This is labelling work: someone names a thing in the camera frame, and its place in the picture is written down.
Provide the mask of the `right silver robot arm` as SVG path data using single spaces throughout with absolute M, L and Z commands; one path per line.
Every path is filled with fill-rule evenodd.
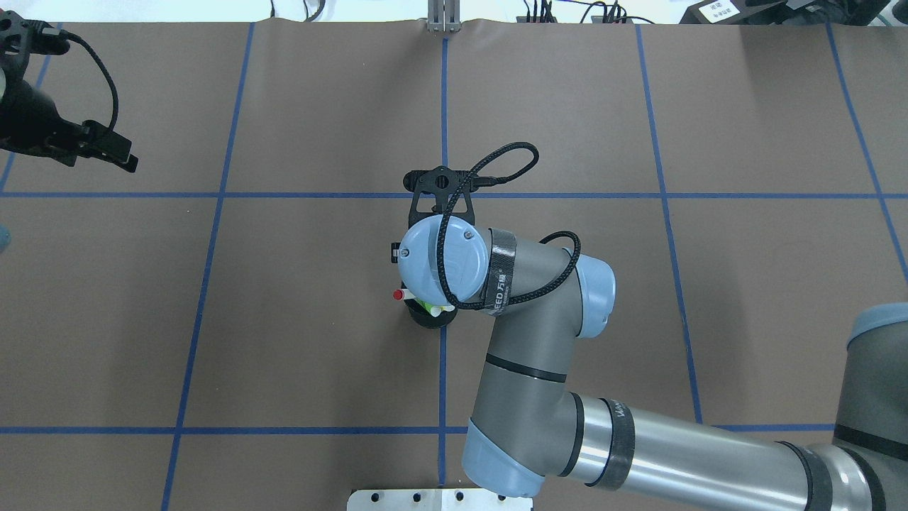
M 402 282 L 482 334 L 471 482 L 723 510 L 906 508 L 906 281 L 862 222 L 661 214 L 572 242 L 430 216 Z

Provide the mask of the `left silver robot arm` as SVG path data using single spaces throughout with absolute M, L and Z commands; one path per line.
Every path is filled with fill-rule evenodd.
M 70 167 L 79 158 L 101 160 L 126 172 L 138 166 L 129 139 L 94 120 L 63 119 L 51 97 L 9 70 L 2 78 L 1 139 L 3 150 Z

